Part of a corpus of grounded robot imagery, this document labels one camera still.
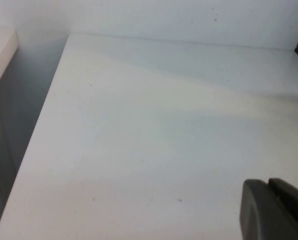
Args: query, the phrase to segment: white wall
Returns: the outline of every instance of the white wall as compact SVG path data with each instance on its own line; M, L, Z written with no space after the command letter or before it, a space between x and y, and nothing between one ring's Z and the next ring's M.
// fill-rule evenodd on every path
M69 32L293 50L298 0L0 0L19 49L0 81L0 115L20 166Z
M293 50L298 0L0 0L0 24Z

